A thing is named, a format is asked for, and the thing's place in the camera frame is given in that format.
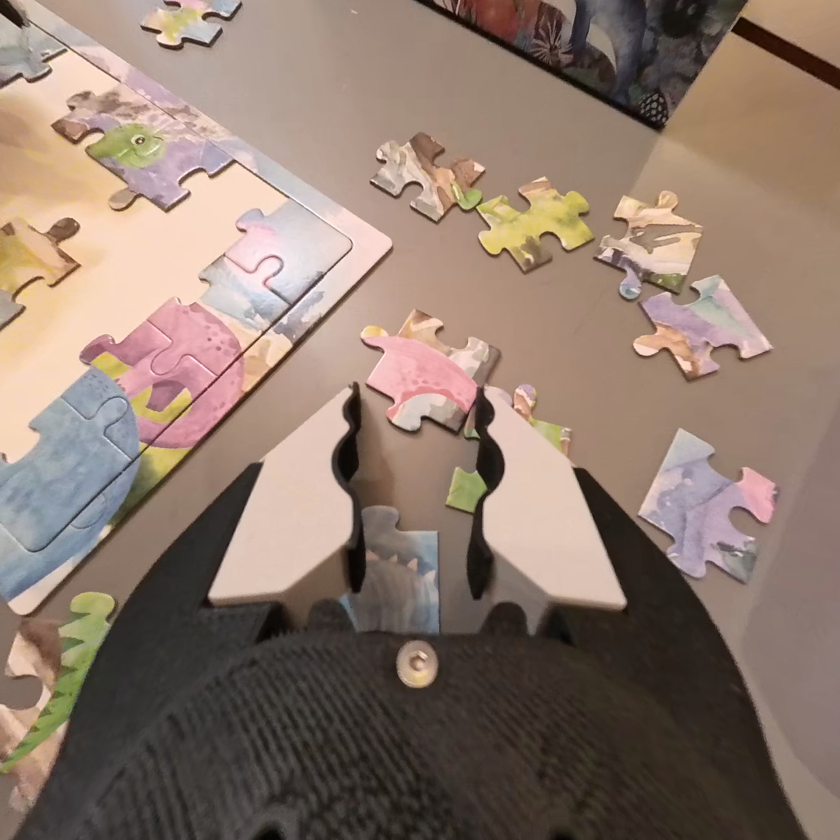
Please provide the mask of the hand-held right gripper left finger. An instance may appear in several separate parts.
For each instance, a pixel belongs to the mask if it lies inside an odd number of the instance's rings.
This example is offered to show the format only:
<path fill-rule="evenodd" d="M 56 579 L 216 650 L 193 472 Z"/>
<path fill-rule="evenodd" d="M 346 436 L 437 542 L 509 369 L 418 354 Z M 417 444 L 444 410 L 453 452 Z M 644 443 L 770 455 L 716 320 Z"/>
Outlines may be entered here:
<path fill-rule="evenodd" d="M 275 602 L 308 610 L 363 584 L 361 393 L 344 387 L 260 460 L 255 484 L 213 580 L 214 606 Z"/>

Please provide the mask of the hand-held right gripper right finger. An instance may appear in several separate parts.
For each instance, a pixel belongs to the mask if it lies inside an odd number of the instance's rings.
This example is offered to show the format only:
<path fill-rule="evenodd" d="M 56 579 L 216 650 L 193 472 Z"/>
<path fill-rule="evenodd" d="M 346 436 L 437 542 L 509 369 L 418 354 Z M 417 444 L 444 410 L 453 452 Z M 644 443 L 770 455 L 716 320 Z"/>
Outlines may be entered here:
<path fill-rule="evenodd" d="M 499 389 L 484 388 L 475 408 L 486 488 L 466 554 L 472 599 L 519 606 L 531 635 L 558 606 L 623 611 L 627 597 L 571 461 Z"/>

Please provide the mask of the green tan puzzle piece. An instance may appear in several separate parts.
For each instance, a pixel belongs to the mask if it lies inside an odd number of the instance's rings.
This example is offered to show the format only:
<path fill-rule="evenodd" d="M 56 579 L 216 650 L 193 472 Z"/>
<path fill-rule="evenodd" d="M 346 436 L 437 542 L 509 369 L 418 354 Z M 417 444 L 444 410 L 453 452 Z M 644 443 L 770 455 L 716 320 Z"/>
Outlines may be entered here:
<path fill-rule="evenodd" d="M 572 431 L 556 423 L 548 423 L 533 415 L 538 402 L 536 388 L 531 384 L 520 384 L 513 393 L 495 386 L 487 386 L 490 392 L 497 392 L 500 398 L 522 417 L 533 429 L 562 454 L 569 456 Z M 487 490 L 485 481 L 478 471 L 466 472 L 460 467 L 453 473 L 445 505 L 448 508 L 473 514 L 478 500 Z"/>

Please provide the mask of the blue white puzzle piece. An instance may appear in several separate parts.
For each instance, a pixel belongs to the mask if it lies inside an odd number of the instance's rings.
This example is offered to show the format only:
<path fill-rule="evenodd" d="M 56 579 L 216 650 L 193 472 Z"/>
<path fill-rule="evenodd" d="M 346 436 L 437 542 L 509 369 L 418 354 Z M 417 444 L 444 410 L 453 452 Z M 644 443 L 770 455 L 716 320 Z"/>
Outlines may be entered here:
<path fill-rule="evenodd" d="M 437 635 L 440 631 L 438 532 L 401 530 L 393 507 L 362 510 L 365 575 L 340 603 L 358 633 Z"/>

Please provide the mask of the pastel purple pink puzzle piece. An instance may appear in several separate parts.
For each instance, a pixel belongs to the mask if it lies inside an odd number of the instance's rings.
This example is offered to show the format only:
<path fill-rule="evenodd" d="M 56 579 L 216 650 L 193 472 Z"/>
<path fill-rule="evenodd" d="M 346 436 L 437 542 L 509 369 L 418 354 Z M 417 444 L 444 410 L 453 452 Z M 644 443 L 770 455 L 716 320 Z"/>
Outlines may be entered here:
<path fill-rule="evenodd" d="M 672 538 L 666 554 L 684 574 L 701 579 L 707 564 L 714 564 L 747 584 L 759 548 L 755 538 L 732 526 L 731 510 L 745 510 L 767 524 L 779 489 L 748 467 L 737 481 L 720 475 L 709 463 L 714 454 L 706 441 L 678 429 L 638 516 Z"/>

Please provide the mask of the purple dinosaur body puzzle piece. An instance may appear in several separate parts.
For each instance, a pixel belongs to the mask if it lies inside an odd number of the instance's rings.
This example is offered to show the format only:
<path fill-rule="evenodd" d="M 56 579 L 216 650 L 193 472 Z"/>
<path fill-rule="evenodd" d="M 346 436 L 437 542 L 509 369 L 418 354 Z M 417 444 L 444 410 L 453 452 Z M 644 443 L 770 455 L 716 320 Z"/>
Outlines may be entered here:
<path fill-rule="evenodd" d="M 157 384 L 178 384 L 193 400 L 214 384 L 235 395 L 243 391 L 244 350 L 227 324 L 210 310 L 174 298 L 148 320 L 167 338 L 150 362 Z"/>

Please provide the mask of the dinosaur puzzle tray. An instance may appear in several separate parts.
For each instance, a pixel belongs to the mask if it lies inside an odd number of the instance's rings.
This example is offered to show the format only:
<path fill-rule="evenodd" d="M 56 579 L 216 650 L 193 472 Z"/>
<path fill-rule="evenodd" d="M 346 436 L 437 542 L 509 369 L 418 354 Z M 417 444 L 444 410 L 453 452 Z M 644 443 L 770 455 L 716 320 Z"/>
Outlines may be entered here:
<path fill-rule="evenodd" d="M 94 367 L 79 359 L 90 341 L 102 335 L 125 340 L 171 299 L 199 303 L 207 288 L 199 274 L 239 238 L 235 223 L 244 212 L 269 214 L 292 201 L 352 242 L 351 251 L 267 332 L 206 308 L 239 340 L 245 382 L 236 404 L 198 444 L 171 449 L 140 442 L 131 467 L 45 549 L 27 551 L 2 526 L 2 606 L 29 616 L 340 305 L 392 250 L 392 241 L 43 5 L 15 5 L 27 25 L 66 51 L 49 61 L 48 75 L 33 82 L 18 78 L 2 88 L 2 226 L 20 217 L 45 233 L 59 219 L 75 218 L 79 232 L 60 246 L 80 267 L 53 287 L 44 280 L 29 283 L 16 297 L 25 311 L 2 330 L 2 460 L 13 463 L 36 446 L 32 421 Z M 118 86 L 168 115 L 171 133 L 193 132 L 234 162 L 214 176 L 187 176 L 182 186 L 189 197 L 167 212 L 142 196 L 122 211 L 112 210 L 109 198 L 125 184 L 85 151 L 102 134 L 72 143 L 51 125 L 68 113 L 72 95 L 99 95 Z"/>

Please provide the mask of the blue dinosaur body puzzle piece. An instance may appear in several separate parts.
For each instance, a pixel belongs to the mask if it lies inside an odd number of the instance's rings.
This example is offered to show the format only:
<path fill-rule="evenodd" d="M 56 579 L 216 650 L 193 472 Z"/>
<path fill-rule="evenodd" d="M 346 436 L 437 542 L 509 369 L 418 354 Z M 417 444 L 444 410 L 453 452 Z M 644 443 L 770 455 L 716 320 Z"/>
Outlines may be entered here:
<path fill-rule="evenodd" d="M 140 454 L 140 433 L 121 386 L 90 368 L 30 424 L 36 446 L 2 460 L 2 526 L 25 550 L 47 548 Z"/>

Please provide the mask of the green dinosaur brown puzzle piece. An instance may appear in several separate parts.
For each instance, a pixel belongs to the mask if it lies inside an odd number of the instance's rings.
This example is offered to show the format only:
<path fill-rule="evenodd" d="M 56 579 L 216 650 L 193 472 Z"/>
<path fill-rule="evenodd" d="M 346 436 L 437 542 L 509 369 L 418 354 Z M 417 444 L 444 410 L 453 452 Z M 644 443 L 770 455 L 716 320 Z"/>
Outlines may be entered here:
<path fill-rule="evenodd" d="M 29 812 L 42 792 L 117 608 L 110 594 L 83 592 L 70 601 L 65 622 L 27 617 L 18 625 L 4 673 L 37 679 L 40 695 L 27 708 L 1 706 L 2 777 L 13 782 L 8 812 Z"/>

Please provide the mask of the pink dinosaur head puzzle piece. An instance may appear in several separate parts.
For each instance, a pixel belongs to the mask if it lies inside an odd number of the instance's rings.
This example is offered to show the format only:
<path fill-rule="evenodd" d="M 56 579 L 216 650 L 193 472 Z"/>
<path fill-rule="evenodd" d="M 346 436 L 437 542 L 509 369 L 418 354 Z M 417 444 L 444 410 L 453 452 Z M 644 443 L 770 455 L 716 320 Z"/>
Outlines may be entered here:
<path fill-rule="evenodd" d="M 271 213 L 249 209 L 235 224 L 239 238 L 199 273 L 206 289 L 198 301 L 259 333 L 352 249 L 350 238 L 292 201 Z"/>

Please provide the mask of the green yellow puzzle piece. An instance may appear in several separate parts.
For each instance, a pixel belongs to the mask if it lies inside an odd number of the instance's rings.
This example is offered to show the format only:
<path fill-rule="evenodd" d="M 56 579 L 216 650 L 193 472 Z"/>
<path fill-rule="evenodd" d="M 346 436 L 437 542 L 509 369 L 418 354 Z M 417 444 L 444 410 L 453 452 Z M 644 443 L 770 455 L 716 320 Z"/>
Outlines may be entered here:
<path fill-rule="evenodd" d="M 476 207 L 488 225 L 488 230 L 479 233 L 479 241 L 488 254 L 498 256 L 506 250 L 520 270 L 528 273 L 552 259 L 541 244 L 543 235 L 556 237 L 565 251 L 593 240 L 592 231 L 581 218 L 588 214 L 590 205 L 579 192 L 561 194 L 547 177 L 541 177 L 522 185 L 519 193 L 529 203 L 525 212 L 513 208 L 504 195 Z"/>

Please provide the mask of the peach purple puzzle piece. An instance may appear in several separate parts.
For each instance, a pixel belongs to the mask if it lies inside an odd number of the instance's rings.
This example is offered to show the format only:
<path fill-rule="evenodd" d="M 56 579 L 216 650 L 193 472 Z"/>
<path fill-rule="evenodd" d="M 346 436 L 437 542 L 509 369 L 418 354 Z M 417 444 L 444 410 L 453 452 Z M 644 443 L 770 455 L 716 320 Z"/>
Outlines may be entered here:
<path fill-rule="evenodd" d="M 638 299 L 644 283 L 681 292 L 704 229 L 678 215 L 677 204 L 674 192 L 661 191 L 654 204 L 624 195 L 616 205 L 614 218 L 626 232 L 605 235 L 595 259 L 624 273 L 618 292 L 625 301 Z"/>

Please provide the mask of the illustrated puzzle box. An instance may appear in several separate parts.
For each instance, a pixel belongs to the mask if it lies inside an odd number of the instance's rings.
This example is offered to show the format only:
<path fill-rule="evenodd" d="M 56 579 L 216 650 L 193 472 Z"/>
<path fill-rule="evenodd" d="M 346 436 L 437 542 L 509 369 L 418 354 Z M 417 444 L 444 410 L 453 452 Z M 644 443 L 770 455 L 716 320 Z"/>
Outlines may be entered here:
<path fill-rule="evenodd" d="M 746 1 L 423 1 L 661 131 Z"/>

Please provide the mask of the pink yellow blue puzzle piece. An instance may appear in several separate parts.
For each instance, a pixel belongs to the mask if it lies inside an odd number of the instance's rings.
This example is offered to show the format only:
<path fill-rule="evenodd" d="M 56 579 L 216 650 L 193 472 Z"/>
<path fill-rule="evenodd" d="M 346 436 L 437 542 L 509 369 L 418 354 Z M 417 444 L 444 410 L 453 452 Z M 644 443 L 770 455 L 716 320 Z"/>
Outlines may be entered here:
<path fill-rule="evenodd" d="M 242 7 L 241 1 L 165 1 L 140 22 L 143 31 L 155 34 L 166 49 L 181 49 L 185 43 L 211 46 L 222 34 L 215 19 L 231 20 Z"/>

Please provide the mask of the pale blue purple puzzle piece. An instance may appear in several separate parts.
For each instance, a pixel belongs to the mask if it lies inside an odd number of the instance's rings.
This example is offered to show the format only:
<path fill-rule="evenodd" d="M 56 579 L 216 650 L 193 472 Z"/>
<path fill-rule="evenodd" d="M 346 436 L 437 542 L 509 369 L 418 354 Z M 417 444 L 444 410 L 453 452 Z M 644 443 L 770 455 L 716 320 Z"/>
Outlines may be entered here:
<path fill-rule="evenodd" d="M 49 61 L 67 48 L 39 27 L 21 28 L 1 19 L 1 88 L 18 78 L 36 81 L 51 72 Z"/>

